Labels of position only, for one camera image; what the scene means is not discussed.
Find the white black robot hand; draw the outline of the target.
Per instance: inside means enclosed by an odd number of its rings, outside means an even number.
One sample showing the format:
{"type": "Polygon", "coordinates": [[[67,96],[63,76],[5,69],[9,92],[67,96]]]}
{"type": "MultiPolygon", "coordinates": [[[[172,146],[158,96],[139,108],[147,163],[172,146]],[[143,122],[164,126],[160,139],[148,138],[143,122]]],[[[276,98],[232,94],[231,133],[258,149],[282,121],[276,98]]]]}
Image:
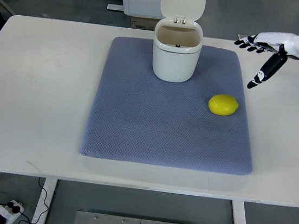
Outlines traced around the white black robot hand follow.
{"type": "Polygon", "coordinates": [[[292,33],[259,33],[242,37],[235,41],[235,45],[249,52],[272,53],[256,76],[247,84],[248,89],[269,80],[289,58],[299,60],[299,35],[292,33]]]}

